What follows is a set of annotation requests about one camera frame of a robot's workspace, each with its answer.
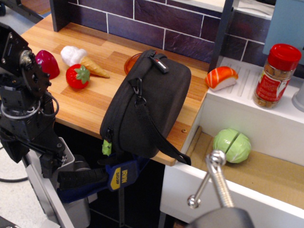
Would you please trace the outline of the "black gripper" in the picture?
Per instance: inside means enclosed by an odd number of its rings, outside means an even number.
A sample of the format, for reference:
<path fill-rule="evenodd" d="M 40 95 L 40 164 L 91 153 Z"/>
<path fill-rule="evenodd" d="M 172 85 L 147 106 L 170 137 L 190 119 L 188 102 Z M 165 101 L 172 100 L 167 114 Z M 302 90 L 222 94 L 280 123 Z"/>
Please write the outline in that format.
<path fill-rule="evenodd" d="M 88 199 L 65 202 L 58 197 L 53 185 L 59 185 L 59 174 L 64 171 L 86 171 L 90 166 L 81 155 L 74 156 L 62 137 L 59 154 L 39 154 L 30 150 L 22 159 L 31 186 L 47 219 L 43 228 L 87 228 L 91 216 Z"/>

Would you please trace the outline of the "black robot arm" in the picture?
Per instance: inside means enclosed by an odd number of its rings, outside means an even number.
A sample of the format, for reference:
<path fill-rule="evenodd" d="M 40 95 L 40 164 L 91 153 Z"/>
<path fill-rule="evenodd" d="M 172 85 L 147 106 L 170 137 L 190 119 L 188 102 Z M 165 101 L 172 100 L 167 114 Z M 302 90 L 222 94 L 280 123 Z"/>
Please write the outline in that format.
<path fill-rule="evenodd" d="M 9 157 L 23 162 L 47 216 L 45 228 L 86 228 L 88 199 L 66 203 L 57 195 L 57 178 L 77 171 L 78 163 L 53 129 L 59 105 L 48 91 L 49 74 L 17 32 L 0 26 L 0 141 Z"/>

